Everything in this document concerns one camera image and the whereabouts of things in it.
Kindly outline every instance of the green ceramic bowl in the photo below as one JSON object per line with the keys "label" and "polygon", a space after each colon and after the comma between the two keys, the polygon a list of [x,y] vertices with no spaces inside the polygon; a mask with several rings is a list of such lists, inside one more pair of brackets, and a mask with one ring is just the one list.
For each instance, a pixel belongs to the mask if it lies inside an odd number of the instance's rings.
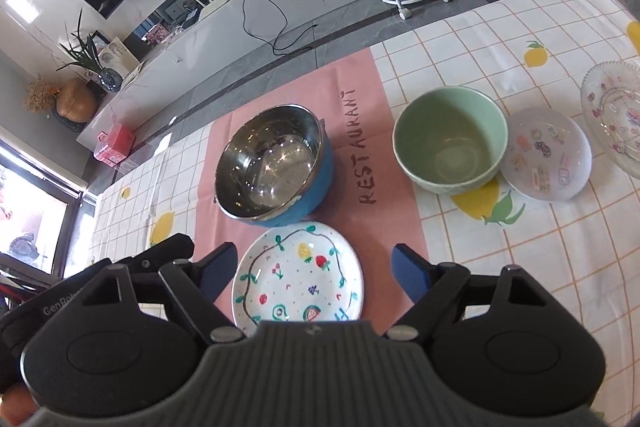
{"label": "green ceramic bowl", "polygon": [[481,187],[500,168],[509,127],[500,107],[468,87],[433,89],[410,103],[394,127],[394,153],[412,181],[436,194]]}

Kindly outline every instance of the white checkered tablecloth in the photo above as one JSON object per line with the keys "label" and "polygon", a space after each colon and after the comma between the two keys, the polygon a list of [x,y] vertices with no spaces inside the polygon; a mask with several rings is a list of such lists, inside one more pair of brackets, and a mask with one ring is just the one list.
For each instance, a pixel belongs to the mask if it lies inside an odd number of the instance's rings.
{"label": "white checkered tablecloth", "polygon": [[[584,127],[579,86],[586,71],[606,60],[640,65],[626,34],[634,20],[621,0],[503,0],[370,50],[396,118],[421,93],[464,84],[497,100],[507,114],[551,107]],[[531,41],[544,49],[542,57],[527,55]],[[171,233],[194,237],[209,129],[150,159],[101,196],[92,242],[96,261],[148,248],[153,227],[167,213],[174,216]],[[640,182],[593,141],[591,146],[593,171],[585,189],[568,203],[553,204],[513,191],[514,211],[526,207],[512,225],[485,224],[450,198],[418,187],[415,195],[432,263],[455,261],[481,274],[519,264],[594,335],[607,373],[593,409],[621,426],[640,411]],[[508,191],[500,180],[499,197]],[[161,315],[159,307],[147,311]]]}

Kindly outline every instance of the pink box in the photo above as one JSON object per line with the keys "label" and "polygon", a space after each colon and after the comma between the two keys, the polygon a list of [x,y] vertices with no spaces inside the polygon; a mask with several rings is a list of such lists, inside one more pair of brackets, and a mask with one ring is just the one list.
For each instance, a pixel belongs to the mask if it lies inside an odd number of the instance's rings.
{"label": "pink box", "polygon": [[98,145],[94,151],[94,157],[110,167],[115,167],[124,158],[129,156],[134,134],[122,124],[114,124],[108,133],[98,134]]}

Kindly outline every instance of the lemon print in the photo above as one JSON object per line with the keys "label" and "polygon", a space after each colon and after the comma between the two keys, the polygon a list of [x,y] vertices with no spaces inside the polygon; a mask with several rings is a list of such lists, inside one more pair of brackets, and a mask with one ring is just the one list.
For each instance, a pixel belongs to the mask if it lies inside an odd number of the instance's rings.
{"label": "lemon print", "polygon": [[451,200],[467,216],[473,217],[477,221],[482,219],[485,225],[488,223],[497,223],[500,226],[513,225],[520,219],[526,205],[523,204],[520,210],[512,216],[511,191],[507,192],[500,201],[498,201],[498,195],[500,195],[500,185],[498,178],[494,178],[476,190],[452,196]]}
{"label": "lemon print", "polygon": [[174,216],[174,212],[166,212],[159,217],[151,231],[151,240],[149,241],[151,246],[157,245],[169,237],[171,229],[174,227]]}
{"label": "lemon print", "polygon": [[305,263],[311,263],[311,260],[313,259],[313,254],[311,254],[311,249],[308,247],[306,243],[300,243],[298,245],[298,256]]}
{"label": "lemon print", "polygon": [[452,196],[451,199],[467,216],[480,220],[483,216],[491,216],[499,194],[498,178],[494,178],[476,190]]}
{"label": "lemon print", "polygon": [[629,26],[626,27],[626,35],[633,42],[638,55],[640,55],[640,22],[631,21]]}
{"label": "lemon print", "polygon": [[545,47],[537,41],[528,41],[529,51],[524,54],[524,61],[529,68],[544,66],[549,60]]}

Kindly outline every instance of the vase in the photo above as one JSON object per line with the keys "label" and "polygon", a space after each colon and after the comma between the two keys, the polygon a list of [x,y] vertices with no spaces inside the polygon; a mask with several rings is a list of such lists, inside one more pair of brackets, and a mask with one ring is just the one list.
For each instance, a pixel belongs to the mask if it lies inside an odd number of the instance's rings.
{"label": "vase", "polygon": [[98,80],[104,86],[104,89],[111,92],[118,92],[122,86],[122,75],[111,68],[104,68],[98,75]]}
{"label": "vase", "polygon": [[91,120],[97,108],[94,94],[80,78],[68,81],[56,97],[56,111],[72,122]]}

